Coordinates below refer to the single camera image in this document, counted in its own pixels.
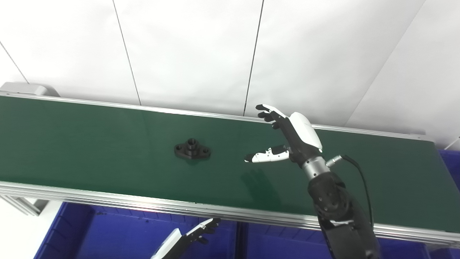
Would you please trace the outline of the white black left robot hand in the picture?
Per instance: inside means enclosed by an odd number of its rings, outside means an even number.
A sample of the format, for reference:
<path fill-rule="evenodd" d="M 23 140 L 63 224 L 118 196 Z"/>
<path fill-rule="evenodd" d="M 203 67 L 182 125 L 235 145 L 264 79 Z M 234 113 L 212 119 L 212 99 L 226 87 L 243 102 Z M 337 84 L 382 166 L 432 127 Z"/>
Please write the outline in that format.
<path fill-rule="evenodd" d="M 179 259 L 194 242 L 206 245 L 208 239 L 204 234 L 214 234 L 221 222 L 220 218 L 211 218 L 197 224 L 186 234 L 182 234 L 179 228 L 175 228 L 161 243 L 152 259 Z"/>

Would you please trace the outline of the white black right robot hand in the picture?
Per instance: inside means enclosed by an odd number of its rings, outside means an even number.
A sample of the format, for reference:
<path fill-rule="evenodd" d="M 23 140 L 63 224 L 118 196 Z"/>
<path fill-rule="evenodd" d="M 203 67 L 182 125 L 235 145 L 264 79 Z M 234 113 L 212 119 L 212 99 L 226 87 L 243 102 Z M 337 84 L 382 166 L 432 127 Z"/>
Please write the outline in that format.
<path fill-rule="evenodd" d="M 273 129 L 281 130 L 287 144 L 247 154 L 244 157 L 245 162 L 265 163 L 289 159 L 302 166 L 312 159 L 322 157 L 322 143 L 312 124 L 304 115 L 295 112 L 287 116 L 267 104 L 258 104 L 255 108 L 260 111 L 259 118 L 271 122 Z"/>

